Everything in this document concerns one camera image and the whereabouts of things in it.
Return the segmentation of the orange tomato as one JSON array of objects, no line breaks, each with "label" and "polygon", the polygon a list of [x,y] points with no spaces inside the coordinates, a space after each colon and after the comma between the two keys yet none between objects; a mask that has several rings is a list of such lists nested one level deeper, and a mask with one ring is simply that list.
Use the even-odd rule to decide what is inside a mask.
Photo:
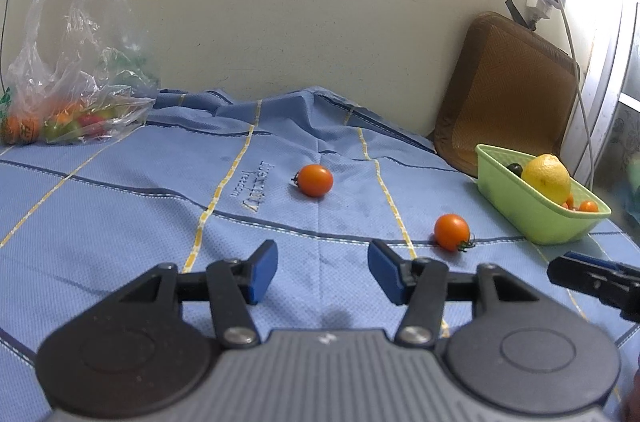
[{"label": "orange tomato", "polygon": [[475,247],[468,223],[457,214],[439,216],[434,225],[434,239],[449,252],[466,252]]},{"label": "orange tomato", "polygon": [[293,177],[293,183],[307,197],[321,198],[333,187],[333,175],[321,164],[308,164]]},{"label": "orange tomato", "polygon": [[585,200],[579,205],[578,210],[580,212],[597,213],[599,211],[599,206],[597,202]]}]

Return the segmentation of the yellow lemon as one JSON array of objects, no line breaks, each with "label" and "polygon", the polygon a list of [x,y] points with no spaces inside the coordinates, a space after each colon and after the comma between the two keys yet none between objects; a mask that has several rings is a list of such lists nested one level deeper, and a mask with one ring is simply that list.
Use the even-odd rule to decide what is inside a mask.
[{"label": "yellow lemon", "polygon": [[557,205],[570,197],[570,173],[560,159],[550,153],[529,161],[523,169],[522,180]]}]

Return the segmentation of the orange tomato front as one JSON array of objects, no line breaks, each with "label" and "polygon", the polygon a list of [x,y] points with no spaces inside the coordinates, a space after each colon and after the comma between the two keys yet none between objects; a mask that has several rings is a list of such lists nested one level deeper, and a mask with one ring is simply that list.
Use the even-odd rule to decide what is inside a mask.
[{"label": "orange tomato front", "polygon": [[449,252],[466,252],[475,247],[468,223],[457,214],[439,216],[434,225],[434,239]]}]

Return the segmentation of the green plastic basket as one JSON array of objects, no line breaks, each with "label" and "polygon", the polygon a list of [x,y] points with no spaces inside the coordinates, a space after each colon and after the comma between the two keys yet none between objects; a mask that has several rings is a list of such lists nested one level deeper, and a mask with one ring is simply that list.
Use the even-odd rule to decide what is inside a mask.
[{"label": "green plastic basket", "polygon": [[[572,177],[570,193],[575,210],[538,193],[506,166],[516,162],[524,168],[535,157],[529,153],[494,145],[477,144],[477,187],[480,193],[529,241],[537,245],[560,245],[582,238],[608,219],[611,208]],[[582,201],[597,202],[597,213],[580,212]]]}]

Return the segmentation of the blue patterned blanket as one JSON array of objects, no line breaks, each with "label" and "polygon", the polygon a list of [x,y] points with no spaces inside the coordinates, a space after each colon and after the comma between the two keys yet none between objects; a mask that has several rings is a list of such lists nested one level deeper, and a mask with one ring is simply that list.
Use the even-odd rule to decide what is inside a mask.
[{"label": "blue patterned blanket", "polygon": [[[293,183],[308,164],[333,175],[321,198]],[[447,213],[466,220],[474,248],[435,247],[433,227]],[[549,283],[547,264],[562,248],[525,239],[426,138],[310,89],[260,102],[166,91],[124,137],[2,148],[2,419],[48,414],[34,372],[48,334],[163,262],[199,272],[272,239],[279,268],[254,309],[260,332],[394,331],[401,311],[368,271],[374,238],[460,272],[496,263],[608,331],[623,364],[606,411],[623,415],[639,331],[598,300]]]}]

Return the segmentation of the brown seat cushion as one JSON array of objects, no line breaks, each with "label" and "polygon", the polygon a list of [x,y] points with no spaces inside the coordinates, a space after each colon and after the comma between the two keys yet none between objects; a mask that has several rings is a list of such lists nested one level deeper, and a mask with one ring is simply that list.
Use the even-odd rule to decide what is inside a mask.
[{"label": "brown seat cushion", "polygon": [[566,53],[510,18],[482,13],[469,26],[440,105],[435,149],[471,176],[478,144],[558,156],[576,89]]}]

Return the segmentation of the clear plastic fruit bag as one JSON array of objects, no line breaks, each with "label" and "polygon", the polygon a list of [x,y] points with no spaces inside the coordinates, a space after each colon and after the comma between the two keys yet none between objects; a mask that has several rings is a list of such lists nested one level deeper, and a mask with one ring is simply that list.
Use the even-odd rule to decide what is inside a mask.
[{"label": "clear plastic fruit bag", "polygon": [[2,79],[6,145],[121,137],[145,121],[160,90],[127,0],[32,0]]}]

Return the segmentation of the window frame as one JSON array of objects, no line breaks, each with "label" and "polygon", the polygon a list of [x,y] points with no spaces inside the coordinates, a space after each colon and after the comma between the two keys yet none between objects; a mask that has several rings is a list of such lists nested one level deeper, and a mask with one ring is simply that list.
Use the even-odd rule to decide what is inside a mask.
[{"label": "window frame", "polygon": [[586,116],[576,106],[565,132],[561,158],[574,179],[585,185],[594,178],[634,55],[638,6],[631,0],[598,31],[580,93]]}]

